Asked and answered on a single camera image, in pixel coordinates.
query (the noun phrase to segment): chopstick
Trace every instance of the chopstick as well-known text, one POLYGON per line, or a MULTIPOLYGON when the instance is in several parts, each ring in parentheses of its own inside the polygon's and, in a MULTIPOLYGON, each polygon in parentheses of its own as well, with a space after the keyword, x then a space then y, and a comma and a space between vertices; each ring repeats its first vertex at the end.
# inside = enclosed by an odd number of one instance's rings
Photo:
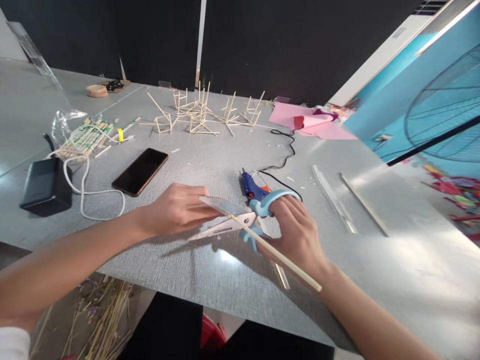
POLYGON ((316 282, 310 275, 308 275, 305 271, 291 262, 288 258, 286 258, 280 251, 270 245, 265 239, 261 238, 258 234, 252 231, 247 225, 245 225, 242 221, 238 220, 235 216, 231 213, 228 213, 228 217, 235 221, 238 225, 242 227, 247 233, 249 233, 255 240, 257 240, 260 244, 263 245, 269 252, 275 255, 280 261, 282 261, 287 268, 289 268, 292 272, 297 274, 300 278, 302 278, 307 284, 309 284, 312 288, 316 291, 322 290, 322 287, 318 282, 316 282))

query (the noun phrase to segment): glue gun cord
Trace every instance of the glue gun cord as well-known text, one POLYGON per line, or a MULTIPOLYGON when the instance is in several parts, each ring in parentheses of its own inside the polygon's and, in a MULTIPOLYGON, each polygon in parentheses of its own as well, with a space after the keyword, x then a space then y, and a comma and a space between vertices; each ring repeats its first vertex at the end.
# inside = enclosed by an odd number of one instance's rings
POLYGON ((277 179, 275 176, 273 176, 272 174, 270 174, 270 173, 268 173, 268 172, 265 172, 265 170, 269 170, 269 169, 282 169, 282 168, 284 168, 285 165, 287 164, 288 158, 291 158, 291 157, 293 157, 293 156, 296 154, 296 153, 295 153, 295 149, 294 149, 294 147, 292 146, 292 144, 295 142, 295 138, 293 137, 293 135, 295 135, 295 130, 297 130, 297 129, 294 129, 291 135, 290 135, 290 134, 287 134, 287 133, 284 133, 284 132, 281 132, 281 131, 279 131, 279 130, 277 130, 277 129, 272 129, 272 130, 270 130, 270 132, 271 132, 272 134, 275 134, 275 135, 284 135, 284 136, 286 136, 286 137, 289 137, 289 138, 291 139, 291 143, 289 144, 289 146, 290 146, 290 149, 291 149, 291 151, 292 151, 293 153, 292 153, 291 155, 288 155, 285 159, 283 159, 283 164, 282 164, 282 166, 271 165, 271 166, 264 167, 264 168, 261 169, 261 170, 258 170, 258 172, 259 172, 259 173, 262 173, 262 174, 265 174, 265 175, 268 175, 269 177, 271 177, 272 179, 274 179, 274 180, 275 180, 276 182, 278 182, 279 184, 282 184, 284 187, 289 188, 290 190, 292 190, 294 193, 296 193, 296 194, 300 197, 300 200, 301 200, 301 202, 303 203, 303 202, 304 202, 304 199, 302 198, 302 195, 300 195, 300 194, 298 193, 297 190, 295 190, 293 187, 290 187, 290 186, 288 186, 287 184, 281 182, 280 180, 278 180, 278 179, 277 179))

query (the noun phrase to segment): white sleeve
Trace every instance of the white sleeve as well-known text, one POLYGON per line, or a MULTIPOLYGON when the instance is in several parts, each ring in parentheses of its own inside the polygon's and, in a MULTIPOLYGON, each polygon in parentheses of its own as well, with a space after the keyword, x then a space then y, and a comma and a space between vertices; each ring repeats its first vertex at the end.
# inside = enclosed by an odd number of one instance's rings
POLYGON ((0 359, 28 360, 30 334, 19 327, 0 327, 0 359))

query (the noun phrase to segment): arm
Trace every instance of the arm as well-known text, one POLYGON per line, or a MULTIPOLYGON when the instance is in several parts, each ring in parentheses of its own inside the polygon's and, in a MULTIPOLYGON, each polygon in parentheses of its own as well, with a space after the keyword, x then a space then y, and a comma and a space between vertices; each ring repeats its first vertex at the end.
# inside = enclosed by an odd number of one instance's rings
POLYGON ((172 184, 152 204, 65 236, 0 271, 0 327, 31 332, 42 311, 108 259, 157 235, 192 229, 219 213, 203 186, 172 184))
MULTIPOLYGON (((323 287, 318 296, 366 359, 438 359, 327 259, 318 240, 317 225, 300 201, 283 196, 269 210, 281 230, 281 238, 270 240, 270 244, 323 287)), ((257 246, 263 255, 281 264, 265 248, 257 246)))

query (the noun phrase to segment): smartphone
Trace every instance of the smartphone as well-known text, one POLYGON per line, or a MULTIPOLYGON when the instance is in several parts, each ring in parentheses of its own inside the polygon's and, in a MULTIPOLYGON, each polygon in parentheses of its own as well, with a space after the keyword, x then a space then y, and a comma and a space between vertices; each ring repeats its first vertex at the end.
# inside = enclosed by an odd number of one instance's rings
POLYGON ((111 186, 125 194, 137 197, 168 158, 168 154, 148 148, 111 183, 111 186))

